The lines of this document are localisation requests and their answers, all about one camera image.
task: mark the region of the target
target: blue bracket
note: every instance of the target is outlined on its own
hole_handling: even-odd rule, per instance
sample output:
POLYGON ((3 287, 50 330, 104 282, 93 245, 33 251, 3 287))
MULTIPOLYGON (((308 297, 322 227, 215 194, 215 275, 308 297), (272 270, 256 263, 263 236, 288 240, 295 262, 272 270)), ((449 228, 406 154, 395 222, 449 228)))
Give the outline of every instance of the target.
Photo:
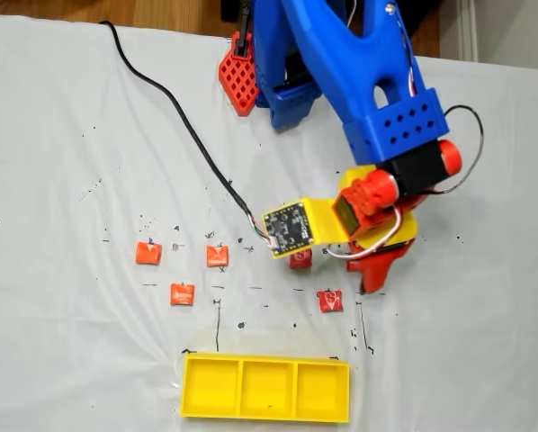
POLYGON ((322 91, 343 122, 358 165, 380 164, 447 133, 436 92, 425 88, 397 5, 365 0, 362 36, 352 34, 340 16, 345 11, 340 14, 324 1, 255 1, 257 84, 272 109, 272 125, 300 121, 322 91), (298 93, 275 91, 283 83, 285 57, 295 49, 312 81, 293 89, 298 93), (376 86, 387 106, 375 103, 376 86))
MULTIPOLYGON (((339 16, 345 17, 344 0, 329 0, 329 3, 339 16)), ((309 115, 321 90, 311 76, 306 82, 286 85, 285 61, 298 49, 281 1, 253 0, 251 5, 256 84, 261 92, 256 105, 271 109, 274 128, 296 125, 309 115)))

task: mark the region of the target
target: wooden floor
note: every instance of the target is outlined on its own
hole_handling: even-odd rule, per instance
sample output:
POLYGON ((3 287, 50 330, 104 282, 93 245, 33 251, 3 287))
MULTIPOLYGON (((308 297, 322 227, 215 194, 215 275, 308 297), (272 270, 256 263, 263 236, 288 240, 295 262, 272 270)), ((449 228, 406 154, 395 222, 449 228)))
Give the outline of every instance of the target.
MULTIPOLYGON (((117 25, 214 36, 230 36, 238 27, 221 21, 220 0, 0 0, 0 14, 89 23, 109 20, 117 25)), ((436 10, 425 18, 412 43, 416 55, 439 57, 436 10)))

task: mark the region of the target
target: hole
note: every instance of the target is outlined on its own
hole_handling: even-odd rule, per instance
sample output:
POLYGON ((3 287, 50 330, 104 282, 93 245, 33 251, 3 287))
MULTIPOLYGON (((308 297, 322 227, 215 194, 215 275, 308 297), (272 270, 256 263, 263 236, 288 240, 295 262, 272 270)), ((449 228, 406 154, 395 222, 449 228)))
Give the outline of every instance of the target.
POLYGON ((373 98, 375 99, 375 104, 377 105, 377 109, 380 110, 383 106, 389 105, 389 101, 387 100, 387 95, 385 92, 383 92, 383 89, 380 88, 378 85, 373 88, 373 98))

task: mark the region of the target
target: wire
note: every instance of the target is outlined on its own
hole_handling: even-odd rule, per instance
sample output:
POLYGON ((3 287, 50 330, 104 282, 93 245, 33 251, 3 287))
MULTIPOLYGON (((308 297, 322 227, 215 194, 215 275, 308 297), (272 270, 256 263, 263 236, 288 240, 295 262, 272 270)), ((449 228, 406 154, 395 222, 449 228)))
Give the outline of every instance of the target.
POLYGON ((479 117, 477 112, 475 110, 473 110, 469 105, 457 104, 457 105, 453 105, 447 111, 445 111, 445 117, 447 116, 448 113, 451 113, 452 111, 460 110, 460 109, 467 110, 470 113, 472 113, 475 116, 475 119, 477 120, 477 123, 479 125, 480 141, 479 141, 479 150, 477 150, 477 155, 473 159, 473 162, 471 163, 471 166, 469 166, 469 169, 467 170, 465 175, 462 177, 461 180, 459 180, 459 182, 457 182, 457 184, 451 186, 448 189, 444 189, 443 191, 436 191, 436 190, 423 191, 420 194, 423 194, 423 195, 443 195, 443 194, 448 194, 449 192, 454 191, 459 186, 461 186, 463 183, 465 183, 465 180, 467 180, 467 178, 469 178, 469 176, 471 175, 471 172, 473 171, 473 169, 475 168, 475 166, 479 162, 479 159, 481 158, 481 154, 483 153, 483 145, 485 143, 485 131, 483 130, 483 123, 481 122, 481 118, 479 117))
POLYGON ((177 112, 179 113, 179 117, 181 117, 181 120, 183 121, 183 124, 185 128, 189 131, 189 134, 191 135, 191 138, 193 138, 193 141, 195 141, 195 144, 197 144, 197 147, 201 151, 203 157, 205 158, 205 161, 211 168, 211 171, 213 171, 213 174, 219 179, 223 187, 227 189, 231 197, 235 200, 235 203, 243 210, 245 215, 249 218, 249 223, 253 227, 254 231, 263 239, 265 242, 269 243, 269 238, 267 235, 263 232, 262 229, 259 228, 259 226, 255 222, 255 218, 253 217, 253 214, 247 207, 247 204, 243 199, 239 196, 239 194, 233 189, 233 186, 231 186, 231 183, 227 181, 225 176, 220 172, 220 170, 217 168, 217 165, 215 165, 215 162, 213 162, 213 159, 211 158, 211 155, 203 145, 201 139, 199 138, 199 135, 197 135, 197 132, 193 128, 192 124, 189 122, 189 119, 187 119, 187 116, 185 115, 185 112, 183 111, 183 108, 181 105, 177 102, 177 99, 175 99, 175 96, 163 85, 160 85, 157 81, 152 80, 151 78, 141 74, 136 68, 134 68, 131 63, 127 60, 127 57, 125 57, 125 53, 123 52, 123 49, 121 47, 121 43, 119 41, 119 36, 117 35, 117 31, 115 30, 115 26, 109 22, 109 21, 101 21, 100 24, 106 25, 111 29, 113 38, 115 40, 115 45, 117 47, 117 50, 119 51, 119 55, 123 62, 125 63, 125 66, 135 75, 136 77, 142 79, 148 84, 151 84, 156 89, 163 92, 171 101, 177 112))
POLYGON ((349 14, 349 18, 347 19, 347 27, 351 25, 351 21, 353 20, 356 10, 357 10, 357 0, 353 0, 353 9, 351 9, 351 13, 349 14))
POLYGON ((327 252, 329 255, 331 255, 334 258, 340 258, 340 259, 360 259, 365 258, 377 251, 377 249, 382 248, 385 246, 385 243, 387 243, 391 238, 399 231, 399 228, 401 228, 401 222, 403 221, 403 216, 401 214, 401 210, 394 205, 393 206, 393 212, 395 213, 395 224, 393 225, 393 228, 391 228, 387 234, 385 234, 382 238, 380 238, 377 242, 375 242, 372 246, 366 248, 365 250, 362 250, 361 252, 357 252, 356 254, 352 255, 345 255, 345 254, 337 254, 333 251, 331 251, 331 245, 327 246, 327 252))

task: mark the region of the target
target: red grid part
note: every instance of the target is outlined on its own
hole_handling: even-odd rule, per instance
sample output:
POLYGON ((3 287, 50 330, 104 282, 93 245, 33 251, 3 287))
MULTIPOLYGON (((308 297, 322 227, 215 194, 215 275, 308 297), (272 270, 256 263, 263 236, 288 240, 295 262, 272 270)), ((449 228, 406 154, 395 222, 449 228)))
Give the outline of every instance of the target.
POLYGON ((246 58, 233 54, 238 39, 239 32, 236 31, 231 37, 229 52, 219 64, 219 81, 237 114, 247 116, 251 113, 255 105, 259 89, 255 81, 255 63, 253 61, 253 50, 251 47, 251 33, 247 34, 246 58))

